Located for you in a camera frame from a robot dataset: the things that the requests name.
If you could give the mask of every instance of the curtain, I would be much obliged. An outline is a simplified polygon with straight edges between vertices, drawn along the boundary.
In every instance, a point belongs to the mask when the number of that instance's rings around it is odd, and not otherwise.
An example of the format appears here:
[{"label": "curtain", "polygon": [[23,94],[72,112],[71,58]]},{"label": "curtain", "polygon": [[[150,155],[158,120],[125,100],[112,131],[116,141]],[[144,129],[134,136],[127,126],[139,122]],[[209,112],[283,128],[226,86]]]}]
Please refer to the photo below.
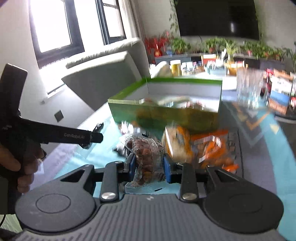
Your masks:
[{"label": "curtain", "polygon": [[145,39],[145,32],[139,15],[138,0],[119,0],[119,8],[126,38]]}]

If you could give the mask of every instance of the window frame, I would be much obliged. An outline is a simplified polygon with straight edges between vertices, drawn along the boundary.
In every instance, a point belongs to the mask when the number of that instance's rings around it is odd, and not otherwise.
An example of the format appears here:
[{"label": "window frame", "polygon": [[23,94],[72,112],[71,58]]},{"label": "window frame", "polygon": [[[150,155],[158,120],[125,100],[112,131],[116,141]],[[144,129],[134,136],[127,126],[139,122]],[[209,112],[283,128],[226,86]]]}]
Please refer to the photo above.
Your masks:
[{"label": "window frame", "polygon": [[[102,32],[103,41],[104,41],[105,45],[126,39],[126,33],[125,33],[124,27],[123,27],[123,21],[122,21],[122,17],[121,17],[121,12],[120,12],[120,8],[119,8],[118,0],[115,0],[115,3],[116,3],[116,5],[112,5],[112,4],[103,3],[102,0],[96,0],[97,12],[98,12],[98,16],[99,16],[99,21],[100,21],[100,25],[101,25],[101,32]],[[104,12],[104,6],[113,7],[113,8],[116,8],[119,10],[119,15],[120,15],[120,20],[121,20],[121,25],[122,25],[124,36],[110,37],[109,31],[108,31],[108,26],[107,26],[107,21],[106,21],[106,17],[105,17],[105,12]]]},{"label": "window frame", "polygon": [[84,46],[81,38],[79,25],[78,25],[78,19],[76,15],[74,0],[63,0],[62,2],[64,2],[64,8],[66,13],[66,20],[67,20],[71,44],[67,46],[63,46],[61,48],[52,49],[43,53],[40,51],[33,14],[31,11],[31,3],[29,3],[29,20],[30,20],[32,42],[33,42],[33,47],[34,47],[39,69],[41,69],[42,67],[50,63],[56,62],[60,59],[68,58],[75,54],[84,52]]}]

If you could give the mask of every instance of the green box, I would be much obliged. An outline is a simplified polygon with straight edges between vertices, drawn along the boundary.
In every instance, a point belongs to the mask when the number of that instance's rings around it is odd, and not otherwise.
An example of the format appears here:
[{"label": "green box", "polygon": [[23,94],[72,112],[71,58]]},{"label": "green box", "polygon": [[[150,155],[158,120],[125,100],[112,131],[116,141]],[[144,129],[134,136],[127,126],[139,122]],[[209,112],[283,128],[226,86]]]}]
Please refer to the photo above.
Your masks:
[{"label": "green box", "polygon": [[[214,131],[218,128],[218,112],[222,81],[178,78],[144,78],[108,99],[115,122],[134,122],[151,128],[163,129],[176,122],[194,133]],[[145,102],[143,98],[186,96],[204,101],[213,107],[211,111],[162,107]]]}]

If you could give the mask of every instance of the wall outlet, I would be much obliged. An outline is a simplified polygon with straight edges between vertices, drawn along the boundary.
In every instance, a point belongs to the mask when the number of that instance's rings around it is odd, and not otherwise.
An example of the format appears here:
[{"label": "wall outlet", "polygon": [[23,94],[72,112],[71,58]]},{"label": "wall outlet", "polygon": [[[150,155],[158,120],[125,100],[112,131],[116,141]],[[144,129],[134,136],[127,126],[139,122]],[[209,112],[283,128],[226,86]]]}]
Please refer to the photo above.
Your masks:
[{"label": "wall outlet", "polygon": [[60,122],[64,118],[63,113],[62,113],[61,110],[58,111],[57,113],[55,113],[54,117],[56,118],[57,122]]}]

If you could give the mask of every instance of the finger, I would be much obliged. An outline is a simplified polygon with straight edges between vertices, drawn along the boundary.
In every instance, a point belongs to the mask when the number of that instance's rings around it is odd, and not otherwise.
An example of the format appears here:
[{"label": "finger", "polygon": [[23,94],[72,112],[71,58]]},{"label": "finger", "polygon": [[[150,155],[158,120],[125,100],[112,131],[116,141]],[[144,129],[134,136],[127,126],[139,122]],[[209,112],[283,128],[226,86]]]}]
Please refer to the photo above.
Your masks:
[{"label": "finger", "polygon": [[17,186],[18,187],[26,187],[33,183],[34,181],[34,174],[31,175],[25,175],[22,177],[19,177],[17,180]]},{"label": "finger", "polygon": [[38,159],[42,159],[44,158],[44,152],[41,148],[41,145],[40,143],[34,143],[33,144],[33,153],[34,153],[34,156]]},{"label": "finger", "polygon": [[26,175],[34,174],[38,171],[39,161],[34,157],[33,160],[24,165],[24,172]]},{"label": "finger", "polygon": [[10,151],[0,144],[0,164],[6,169],[17,172],[20,170],[20,163],[14,158]]},{"label": "finger", "polygon": [[20,193],[27,193],[28,191],[30,191],[30,187],[27,186],[27,187],[17,187],[17,190],[20,192]]}]

